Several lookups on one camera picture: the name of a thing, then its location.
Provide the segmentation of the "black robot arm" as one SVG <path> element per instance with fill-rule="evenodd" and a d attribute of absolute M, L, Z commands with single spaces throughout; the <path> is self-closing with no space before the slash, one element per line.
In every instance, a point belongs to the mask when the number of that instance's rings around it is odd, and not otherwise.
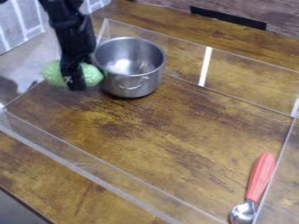
<path fill-rule="evenodd" d="M 81 62 L 90 62 L 96 37 L 89 15 L 80 12 L 84 0 L 37 0 L 60 43 L 60 72 L 72 91 L 86 88 Z"/>

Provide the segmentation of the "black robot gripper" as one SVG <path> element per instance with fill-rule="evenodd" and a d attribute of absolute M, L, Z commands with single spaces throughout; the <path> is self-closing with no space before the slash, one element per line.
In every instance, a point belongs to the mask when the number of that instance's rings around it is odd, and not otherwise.
<path fill-rule="evenodd" d="M 52 25 L 60 43 L 60 73 L 62 81 L 70 91 L 86 89 L 80 62 L 90 62 L 89 55 L 96 48 L 96 36 L 92 21 L 84 15 L 70 26 L 66 23 Z"/>

